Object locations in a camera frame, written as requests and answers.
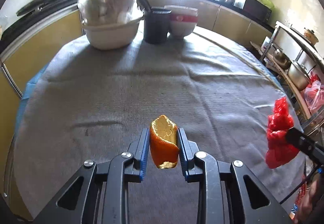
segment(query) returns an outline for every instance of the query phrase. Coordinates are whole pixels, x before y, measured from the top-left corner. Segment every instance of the blue gripper pad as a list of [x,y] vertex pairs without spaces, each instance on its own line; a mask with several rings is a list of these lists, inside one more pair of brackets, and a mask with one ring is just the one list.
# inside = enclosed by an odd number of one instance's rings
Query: blue gripper pad
[[143,128],[140,139],[138,141],[138,146],[135,153],[134,167],[140,171],[139,177],[140,181],[143,181],[146,173],[146,165],[148,158],[148,148],[150,146],[150,129]]
[[194,154],[192,153],[189,141],[183,128],[178,129],[177,138],[182,174],[187,181],[189,170],[194,167]]

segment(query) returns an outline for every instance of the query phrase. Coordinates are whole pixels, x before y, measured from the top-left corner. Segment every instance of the gray cloth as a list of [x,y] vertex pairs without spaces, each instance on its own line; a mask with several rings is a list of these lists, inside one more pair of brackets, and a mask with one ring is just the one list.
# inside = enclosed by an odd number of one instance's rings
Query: gray cloth
[[[218,37],[227,50],[196,34],[150,45],[141,31],[118,50],[96,50],[86,36],[63,46],[36,84],[14,149],[14,174],[31,214],[84,160],[102,163],[126,151],[161,114],[200,150],[242,160],[278,200],[286,196],[301,181],[303,154],[275,170],[264,160],[267,116],[284,93],[251,53]],[[292,107],[290,113],[301,129]],[[190,223],[197,203],[198,185],[185,182],[180,165],[159,170],[149,155],[144,182],[130,184],[130,223]]]

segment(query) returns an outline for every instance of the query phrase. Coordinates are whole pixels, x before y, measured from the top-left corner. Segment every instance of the pot lid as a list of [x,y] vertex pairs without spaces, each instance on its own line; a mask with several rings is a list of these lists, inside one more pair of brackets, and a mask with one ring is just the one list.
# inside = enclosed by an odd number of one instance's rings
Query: pot lid
[[307,30],[309,33],[311,33],[311,34],[316,38],[317,42],[319,41],[319,39],[317,38],[317,36],[316,36],[315,33],[314,33],[314,30],[312,30],[312,29],[307,29],[307,28],[304,28],[304,29]]

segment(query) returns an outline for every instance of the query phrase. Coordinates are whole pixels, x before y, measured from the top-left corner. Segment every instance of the stacked bowl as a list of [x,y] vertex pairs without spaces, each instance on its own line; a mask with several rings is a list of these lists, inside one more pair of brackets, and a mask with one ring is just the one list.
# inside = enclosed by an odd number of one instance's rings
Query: stacked bowl
[[169,32],[174,38],[184,38],[192,33],[198,23],[198,9],[178,5],[166,5],[171,10]]
[[143,18],[136,0],[78,0],[78,8],[86,37],[100,50],[131,43]]

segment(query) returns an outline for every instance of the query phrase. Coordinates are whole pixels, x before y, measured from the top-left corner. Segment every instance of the kitchen counter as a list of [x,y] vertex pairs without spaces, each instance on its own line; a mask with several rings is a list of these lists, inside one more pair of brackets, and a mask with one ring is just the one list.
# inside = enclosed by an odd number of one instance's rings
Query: kitchen counter
[[[274,29],[270,25],[268,25],[264,22],[261,22],[260,20],[258,20],[254,16],[248,14],[247,12],[243,11],[240,8],[237,8],[233,5],[228,5],[228,4],[219,2],[217,0],[207,0],[207,1],[215,3],[215,4],[219,4],[221,6],[228,8],[228,9],[231,9],[231,10],[251,19],[252,21],[256,22],[257,24],[261,25],[262,27],[264,27],[265,29],[267,29],[268,31],[270,31],[272,33],[274,31]],[[58,0],[51,4],[48,4],[40,12],[33,13],[31,15],[27,14],[27,15],[22,16],[18,21],[16,21],[14,24],[12,24],[9,28],[7,28],[4,31],[2,38],[0,40],[0,53],[2,53],[11,42],[13,42],[15,39],[17,39],[22,33],[24,33],[31,26],[33,26],[34,24],[38,23],[39,21],[45,19],[47,16],[52,15],[53,13],[55,13],[63,8],[69,7],[69,6],[72,6],[72,7],[75,6],[75,9],[77,9],[77,0]]]
[[267,23],[264,23],[262,21],[260,21],[259,19],[257,19],[256,17],[252,16],[251,14],[247,13],[246,11],[242,10],[241,8],[238,8],[236,6],[230,5],[230,4],[226,4],[223,2],[219,2],[217,0],[207,0],[209,2],[215,3],[215,4],[219,4],[221,6],[224,6],[226,8],[229,8],[243,16],[246,16],[247,18],[253,20],[254,22],[258,23],[259,25],[261,25],[262,27],[264,27],[265,29],[267,29],[268,31],[270,31],[271,33],[274,32],[274,28],[271,27],[270,25],[268,25]]

